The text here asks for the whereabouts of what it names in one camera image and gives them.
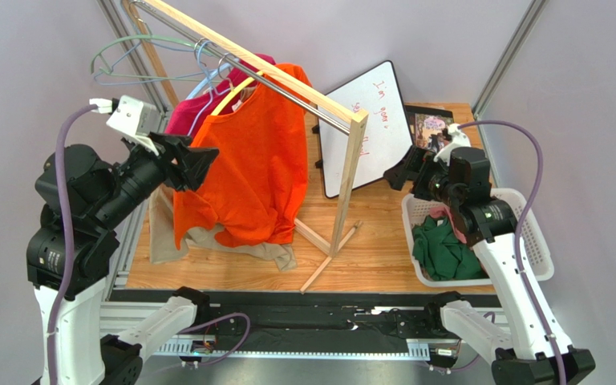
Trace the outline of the dusty pink t-shirt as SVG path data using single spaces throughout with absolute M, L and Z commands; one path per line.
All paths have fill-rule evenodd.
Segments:
M 441 218 L 446 218 L 450 221 L 453 233 L 455 235 L 455 237 L 457 238 L 458 241 L 460 241 L 463 244 L 467 244 L 467 238 L 466 236 L 457 228 L 454 219 L 452 217 L 452 212 L 451 209 L 446 206 L 446 205 L 437 205 L 435 207 L 432 207 L 429 210 L 429 214 L 428 214 L 431 218 L 435 219 L 435 220 L 440 220 Z

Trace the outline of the yellow hanger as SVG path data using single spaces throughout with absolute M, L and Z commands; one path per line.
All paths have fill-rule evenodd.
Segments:
M 218 105 L 210 112 L 211 116 L 228 115 L 235 112 L 255 91 L 258 81 L 244 72 L 248 67 L 240 63 L 242 69 L 234 68 L 225 80 L 229 84 L 229 92 L 225 94 Z

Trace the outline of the orange t-shirt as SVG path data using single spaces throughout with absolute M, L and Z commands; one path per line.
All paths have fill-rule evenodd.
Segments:
M 309 179 L 301 107 L 260 84 L 237 110 L 206 117 L 192 146 L 219 154 L 198 190 L 173 194 L 175 242 L 222 225 L 226 247 L 292 243 Z

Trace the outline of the green t-shirt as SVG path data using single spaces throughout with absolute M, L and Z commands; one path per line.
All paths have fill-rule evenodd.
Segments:
M 434 282 L 467 281 L 487 278 L 473 251 L 454 234 L 447 217 L 426 216 L 411 230 L 411 255 Z

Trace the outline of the light blue wire hanger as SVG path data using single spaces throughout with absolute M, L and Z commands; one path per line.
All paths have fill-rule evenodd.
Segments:
M 213 52 L 213 46 L 209 43 L 205 44 L 209 47 L 211 52 Z M 116 68 L 116 71 L 122 74 L 130 75 L 168 75 L 165 72 L 165 69 L 163 68 L 163 63 L 160 61 L 160 57 L 156 52 L 158 48 L 160 47 L 151 47 L 151 45 L 148 45 L 147 49 L 139 48 L 132 58 L 125 59 L 123 62 L 121 62 L 120 65 Z M 186 58 L 186 63 L 192 67 L 194 72 L 198 72 L 198 69 L 195 68 L 195 64 L 191 63 L 193 56 L 188 53 L 186 54 L 188 55 L 188 57 Z

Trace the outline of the mint green hanger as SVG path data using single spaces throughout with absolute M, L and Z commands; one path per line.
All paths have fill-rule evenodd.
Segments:
M 205 63 L 201 61 L 201 56 L 207 55 L 213 57 L 212 51 L 205 44 L 205 39 L 195 38 L 193 34 L 185 32 L 183 28 L 176 26 L 173 22 L 169 22 L 159 15 L 155 15 L 155 18 L 173 29 L 178 34 L 184 36 L 184 39 L 155 35 L 151 33 L 149 28 L 147 28 L 147 34 L 133 34 L 118 38 L 102 48 L 91 61 L 91 73 L 93 74 L 93 79 L 97 84 L 102 86 L 143 85 L 172 81 L 199 83 L 204 79 L 204 74 L 201 68 L 205 65 Z M 109 63 L 103 54 L 105 51 L 119 45 L 126 46 L 125 52 L 113 63 Z M 147 49 L 148 45 L 151 45 L 151 47 L 160 47 L 168 51 L 185 52 L 191 54 L 193 56 L 191 63 L 195 64 L 195 68 L 198 69 L 198 72 L 179 76 L 168 76 L 130 75 L 122 74 L 116 71 L 116 68 L 121 62 L 125 59 L 132 58 L 139 48 Z

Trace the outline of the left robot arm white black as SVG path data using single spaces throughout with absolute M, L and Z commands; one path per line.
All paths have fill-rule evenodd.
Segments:
M 151 133 L 150 148 L 128 145 L 120 164 L 86 144 L 49 157 L 36 180 L 40 227 L 26 250 L 29 281 L 43 317 L 42 384 L 133 384 L 161 345 L 197 320 L 208 297 L 178 289 L 154 314 L 117 334 L 101 334 L 100 308 L 116 228 L 159 187 L 194 191 L 218 157 L 187 136 Z

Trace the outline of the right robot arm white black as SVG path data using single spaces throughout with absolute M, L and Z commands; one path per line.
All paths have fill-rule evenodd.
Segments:
M 490 322 L 457 292 L 442 294 L 432 307 L 438 324 L 490 365 L 496 384 L 579 384 L 596 363 L 560 327 L 527 261 L 521 229 L 528 210 L 517 216 L 493 194 L 483 150 L 446 150 L 448 157 L 442 157 L 412 145 L 384 178 L 395 190 L 410 180 L 414 197 L 449 207 L 496 290 L 509 328 Z

